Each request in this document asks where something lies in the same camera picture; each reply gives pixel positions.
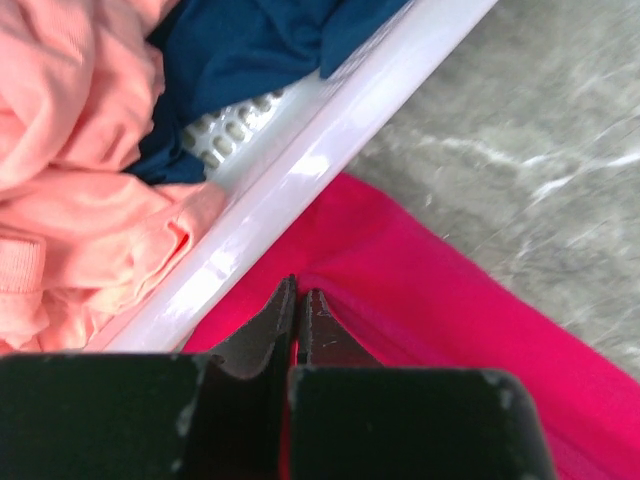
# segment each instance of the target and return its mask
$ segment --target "gray marble surface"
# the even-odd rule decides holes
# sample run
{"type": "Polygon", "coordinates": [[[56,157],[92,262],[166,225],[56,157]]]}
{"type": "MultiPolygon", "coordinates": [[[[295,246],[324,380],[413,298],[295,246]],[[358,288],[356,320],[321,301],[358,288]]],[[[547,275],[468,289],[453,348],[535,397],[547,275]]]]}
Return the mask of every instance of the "gray marble surface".
{"type": "Polygon", "coordinates": [[[640,380],[640,2],[500,0],[350,167],[640,380]]]}

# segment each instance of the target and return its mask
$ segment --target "red cloth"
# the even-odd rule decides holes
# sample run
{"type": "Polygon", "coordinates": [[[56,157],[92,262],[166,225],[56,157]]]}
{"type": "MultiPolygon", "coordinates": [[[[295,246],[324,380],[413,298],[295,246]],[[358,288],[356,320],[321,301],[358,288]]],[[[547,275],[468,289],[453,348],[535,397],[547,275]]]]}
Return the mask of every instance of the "red cloth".
{"type": "Polygon", "coordinates": [[[202,320],[209,349],[290,273],[388,365],[490,367],[533,395],[567,480],[640,479],[640,385],[525,305],[391,199],[340,175],[202,320]]]}

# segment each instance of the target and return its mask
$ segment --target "laundry basket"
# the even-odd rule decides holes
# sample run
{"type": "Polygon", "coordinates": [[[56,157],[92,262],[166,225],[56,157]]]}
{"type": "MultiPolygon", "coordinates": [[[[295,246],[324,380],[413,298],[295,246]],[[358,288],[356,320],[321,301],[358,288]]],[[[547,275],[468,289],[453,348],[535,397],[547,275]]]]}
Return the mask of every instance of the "laundry basket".
{"type": "Polygon", "coordinates": [[[229,205],[153,295],[86,350],[174,349],[495,3],[410,2],[330,79],[312,75],[187,128],[187,147],[229,205]]]}

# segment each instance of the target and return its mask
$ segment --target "dark blue fabric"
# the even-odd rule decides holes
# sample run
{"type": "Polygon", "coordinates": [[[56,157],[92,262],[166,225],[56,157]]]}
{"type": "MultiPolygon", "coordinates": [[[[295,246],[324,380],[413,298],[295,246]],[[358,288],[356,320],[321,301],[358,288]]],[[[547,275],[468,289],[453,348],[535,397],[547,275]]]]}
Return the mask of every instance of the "dark blue fabric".
{"type": "Polygon", "coordinates": [[[141,143],[150,155],[143,152],[129,171],[148,183],[156,169],[163,173],[155,180],[200,181],[193,157],[174,151],[180,128],[314,70],[329,77],[407,1],[181,0],[149,36],[164,54],[166,98],[141,143]]]}

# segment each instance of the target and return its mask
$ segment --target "pink fabric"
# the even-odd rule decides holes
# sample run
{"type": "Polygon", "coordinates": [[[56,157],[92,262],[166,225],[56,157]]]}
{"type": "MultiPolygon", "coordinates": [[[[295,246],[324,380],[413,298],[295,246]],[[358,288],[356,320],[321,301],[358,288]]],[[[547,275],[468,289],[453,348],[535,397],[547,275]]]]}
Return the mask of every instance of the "pink fabric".
{"type": "Polygon", "coordinates": [[[640,478],[640,386],[344,174],[202,320],[185,350],[223,340],[290,273],[301,293],[322,289],[344,326],[389,365],[517,375],[536,401],[561,478],[640,478]]]}
{"type": "Polygon", "coordinates": [[[117,173],[152,128],[144,38],[175,3],[0,2],[0,353],[84,347],[219,215],[213,185],[117,173]]]}

